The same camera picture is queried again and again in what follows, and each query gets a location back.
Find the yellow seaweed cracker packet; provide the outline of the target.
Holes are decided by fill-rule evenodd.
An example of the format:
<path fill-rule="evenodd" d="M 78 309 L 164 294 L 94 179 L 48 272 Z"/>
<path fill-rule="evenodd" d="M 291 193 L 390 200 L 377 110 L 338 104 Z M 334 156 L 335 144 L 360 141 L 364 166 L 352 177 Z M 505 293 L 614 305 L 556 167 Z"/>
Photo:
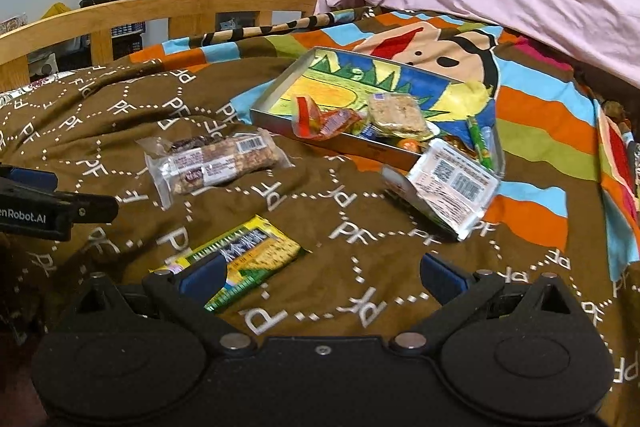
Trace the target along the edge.
<path fill-rule="evenodd" d="M 224 287 L 205 303 L 208 312 L 219 312 L 265 283 L 303 254 L 304 248 L 267 219 L 252 219 L 224 232 L 186 254 L 173 257 L 152 271 L 168 269 L 179 273 L 210 255 L 221 255 L 227 262 Z"/>

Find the blue stick packet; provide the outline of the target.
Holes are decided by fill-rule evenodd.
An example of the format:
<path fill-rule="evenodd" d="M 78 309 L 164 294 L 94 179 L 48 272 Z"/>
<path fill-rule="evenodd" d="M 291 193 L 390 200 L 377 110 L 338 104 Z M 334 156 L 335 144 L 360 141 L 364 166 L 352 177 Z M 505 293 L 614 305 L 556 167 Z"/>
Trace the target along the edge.
<path fill-rule="evenodd" d="M 361 139 L 390 144 L 396 140 L 393 135 L 384 134 L 373 124 L 366 124 L 359 132 Z"/>

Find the green stick snack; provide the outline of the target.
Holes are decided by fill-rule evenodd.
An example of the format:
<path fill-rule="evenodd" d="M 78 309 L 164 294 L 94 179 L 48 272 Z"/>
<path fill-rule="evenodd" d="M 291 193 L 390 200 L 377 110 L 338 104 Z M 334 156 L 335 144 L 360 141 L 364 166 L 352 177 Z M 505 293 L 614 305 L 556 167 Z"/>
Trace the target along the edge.
<path fill-rule="evenodd" d="M 477 120 L 474 116 L 469 116 L 466 118 L 466 124 L 468 125 L 471 141 L 476 150 L 476 155 L 480 165 L 484 166 L 488 170 L 494 169 L 494 162 L 492 161 L 490 150 L 486 145 L 484 136 L 480 131 L 480 125 L 477 124 Z"/>

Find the black crate with hat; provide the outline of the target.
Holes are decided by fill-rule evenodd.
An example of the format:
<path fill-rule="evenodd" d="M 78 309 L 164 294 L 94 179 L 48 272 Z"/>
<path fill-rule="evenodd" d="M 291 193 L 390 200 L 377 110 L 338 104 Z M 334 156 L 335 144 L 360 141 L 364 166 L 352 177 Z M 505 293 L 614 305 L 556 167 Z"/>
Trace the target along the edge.
<path fill-rule="evenodd" d="M 81 9 L 93 8 L 98 5 L 108 5 L 106 15 L 113 15 L 112 4 L 119 4 L 126 0 L 80 0 Z M 145 22 L 129 22 L 111 27 L 113 57 L 121 58 L 131 53 L 141 51 L 143 36 L 146 31 Z"/>

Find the red orange clear snack packet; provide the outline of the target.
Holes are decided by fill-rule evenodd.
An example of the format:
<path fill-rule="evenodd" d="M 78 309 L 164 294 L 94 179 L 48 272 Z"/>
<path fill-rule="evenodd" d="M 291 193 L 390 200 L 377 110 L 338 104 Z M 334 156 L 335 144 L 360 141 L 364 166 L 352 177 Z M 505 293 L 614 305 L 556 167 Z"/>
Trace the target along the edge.
<path fill-rule="evenodd" d="M 303 140 L 332 139 L 361 120 L 360 114 L 351 108 L 322 110 L 308 95 L 295 95 L 291 106 L 293 133 Z"/>

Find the brown patterned striped quilt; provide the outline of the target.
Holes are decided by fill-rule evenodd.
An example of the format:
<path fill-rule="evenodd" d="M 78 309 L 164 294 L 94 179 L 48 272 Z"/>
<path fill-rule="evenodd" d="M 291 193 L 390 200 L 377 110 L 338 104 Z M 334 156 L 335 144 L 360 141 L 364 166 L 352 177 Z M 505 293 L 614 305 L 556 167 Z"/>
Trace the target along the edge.
<path fill-rule="evenodd" d="M 414 95 L 427 118 L 462 142 L 464 116 L 495 121 L 504 184 L 464 242 L 384 191 L 375 162 L 286 138 L 288 165 L 245 173 L 160 205 L 141 141 L 247 132 L 260 90 L 306 51 L 322 69 Z M 496 271 L 507 282 L 559 274 L 602 336 L 614 384 L 602 410 L 639 421 L 639 225 L 631 218 L 620 104 L 603 101 L 567 58 L 516 32 L 433 14 L 350 10 L 271 32 L 170 40 L 103 66 L 53 78 L 1 104 L 1 160 L 47 170 L 63 191 L 108 194 L 107 225 L 77 225 L 66 243 L 1 239 L 1 341 L 43 335 L 94 271 L 135 284 L 253 217 L 303 256 L 233 303 L 270 335 L 390 335 L 436 309 L 421 257 Z"/>

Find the dark date snack packet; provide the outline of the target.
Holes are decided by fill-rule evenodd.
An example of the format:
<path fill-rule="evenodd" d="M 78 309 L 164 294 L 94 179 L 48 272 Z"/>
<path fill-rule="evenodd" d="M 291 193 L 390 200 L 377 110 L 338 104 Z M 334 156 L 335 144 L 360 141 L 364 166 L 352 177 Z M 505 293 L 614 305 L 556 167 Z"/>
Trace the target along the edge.
<path fill-rule="evenodd" d="M 192 148 L 212 145 L 220 141 L 222 141 L 220 136 L 209 135 L 192 136 L 192 138 L 178 141 L 169 141 L 160 136 L 150 136 L 149 138 L 138 140 L 137 144 L 152 157 L 165 157 L 185 150 L 192 150 Z"/>

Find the golden foil snack packet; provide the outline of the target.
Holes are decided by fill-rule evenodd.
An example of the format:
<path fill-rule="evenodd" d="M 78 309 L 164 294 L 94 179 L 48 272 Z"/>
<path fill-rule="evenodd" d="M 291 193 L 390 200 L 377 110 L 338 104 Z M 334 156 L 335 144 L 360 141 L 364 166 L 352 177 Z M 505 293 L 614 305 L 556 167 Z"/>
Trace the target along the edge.
<path fill-rule="evenodd" d="M 465 154 L 466 156 L 469 156 L 469 158 L 477 158 L 477 153 L 475 152 L 475 150 L 469 148 L 460 138 L 457 137 L 457 135 L 445 134 L 442 139 L 459 152 Z"/>

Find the small orange ball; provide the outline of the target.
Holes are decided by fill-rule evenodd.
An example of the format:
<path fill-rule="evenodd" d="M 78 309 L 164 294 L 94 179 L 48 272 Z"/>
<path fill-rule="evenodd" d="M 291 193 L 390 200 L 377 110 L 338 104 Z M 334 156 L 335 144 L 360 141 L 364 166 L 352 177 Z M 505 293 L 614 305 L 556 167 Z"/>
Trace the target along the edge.
<path fill-rule="evenodd" d="M 402 148 L 403 150 L 408 150 L 408 152 L 411 152 L 411 153 L 415 153 L 415 154 L 422 153 L 421 143 L 413 139 L 401 139 L 397 143 L 397 146 L 399 148 Z"/>

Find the rice crisp cake packet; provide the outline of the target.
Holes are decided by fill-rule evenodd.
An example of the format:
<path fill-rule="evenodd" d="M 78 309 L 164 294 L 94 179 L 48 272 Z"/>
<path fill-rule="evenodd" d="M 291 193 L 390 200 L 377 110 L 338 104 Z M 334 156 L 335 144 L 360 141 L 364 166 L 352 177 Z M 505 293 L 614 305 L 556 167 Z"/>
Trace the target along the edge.
<path fill-rule="evenodd" d="M 370 124 L 384 134 L 424 141 L 435 133 L 425 120 L 418 102 L 405 93 L 373 93 L 368 98 Z"/>

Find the white barcode green snack pouch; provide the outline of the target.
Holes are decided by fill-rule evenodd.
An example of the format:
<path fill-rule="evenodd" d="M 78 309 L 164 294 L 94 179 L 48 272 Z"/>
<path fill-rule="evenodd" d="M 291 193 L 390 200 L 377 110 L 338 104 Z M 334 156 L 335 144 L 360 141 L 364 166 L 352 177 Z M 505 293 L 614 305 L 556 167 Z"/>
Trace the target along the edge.
<path fill-rule="evenodd" d="M 500 178 L 442 139 L 428 143 L 410 171 L 383 166 L 387 190 L 457 241 L 469 237 L 497 195 Z"/>

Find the colourful dragon tray box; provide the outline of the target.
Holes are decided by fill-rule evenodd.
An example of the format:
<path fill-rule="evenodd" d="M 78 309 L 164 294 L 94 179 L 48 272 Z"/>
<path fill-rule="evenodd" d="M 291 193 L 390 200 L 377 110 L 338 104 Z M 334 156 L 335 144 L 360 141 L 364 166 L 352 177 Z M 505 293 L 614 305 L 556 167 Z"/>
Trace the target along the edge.
<path fill-rule="evenodd" d="M 468 153 L 483 140 L 494 168 L 504 170 L 496 104 L 483 83 L 387 58 L 317 46 L 273 80 L 250 118 L 288 138 L 401 170 L 435 139 Z"/>

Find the floral white fabric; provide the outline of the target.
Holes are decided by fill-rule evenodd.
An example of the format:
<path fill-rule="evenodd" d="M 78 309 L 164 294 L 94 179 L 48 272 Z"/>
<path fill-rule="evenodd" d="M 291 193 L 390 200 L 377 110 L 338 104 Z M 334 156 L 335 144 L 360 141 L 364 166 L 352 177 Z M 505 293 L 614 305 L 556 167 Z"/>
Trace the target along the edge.
<path fill-rule="evenodd" d="M 626 147 L 631 191 L 634 197 L 639 199 L 639 144 L 626 122 L 620 124 L 620 132 Z"/>

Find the peanut nut bar packet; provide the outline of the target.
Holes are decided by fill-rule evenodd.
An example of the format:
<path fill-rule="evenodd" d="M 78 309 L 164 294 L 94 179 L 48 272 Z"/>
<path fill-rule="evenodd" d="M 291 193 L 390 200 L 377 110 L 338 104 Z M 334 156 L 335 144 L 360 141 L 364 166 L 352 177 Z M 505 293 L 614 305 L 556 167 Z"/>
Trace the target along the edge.
<path fill-rule="evenodd" d="M 265 129 L 237 133 L 218 143 L 165 157 L 144 152 L 144 161 L 163 208 L 170 207 L 179 196 L 224 185 L 249 173 L 292 166 Z"/>

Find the wooden bed rail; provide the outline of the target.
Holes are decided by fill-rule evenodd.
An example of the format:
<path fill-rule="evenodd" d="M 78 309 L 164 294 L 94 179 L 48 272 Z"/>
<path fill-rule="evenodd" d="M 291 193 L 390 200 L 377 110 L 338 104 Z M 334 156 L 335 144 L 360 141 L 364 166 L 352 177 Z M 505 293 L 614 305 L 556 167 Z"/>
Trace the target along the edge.
<path fill-rule="evenodd" d="M 28 56 L 66 40 L 88 35 L 91 63 L 113 60 L 114 27 L 166 20 L 168 37 L 191 37 L 212 31 L 220 13 L 253 12 L 269 25 L 275 12 L 314 12 L 317 0 L 118 0 L 37 20 L 1 36 L 1 89 L 29 84 Z"/>

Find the yellow bag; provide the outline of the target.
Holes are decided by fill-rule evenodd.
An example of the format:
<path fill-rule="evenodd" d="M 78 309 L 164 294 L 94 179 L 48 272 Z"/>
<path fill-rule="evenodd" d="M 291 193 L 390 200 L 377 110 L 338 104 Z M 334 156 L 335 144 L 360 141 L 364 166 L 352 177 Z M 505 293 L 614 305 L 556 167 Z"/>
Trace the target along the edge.
<path fill-rule="evenodd" d="M 61 14 L 67 13 L 67 12 L 70 12 L 70 7 L 69 6 L 67 6 L 63 2 L 54 2 L 53 4 L 51 4 L 49 6 L 49 9 L 47 9 L 47 11 L 44 12 L 44 14 L 41 17 L 41 19 L 45 20 L 46 18 L 54 17 L 54 16 L 61 15 Z"/>

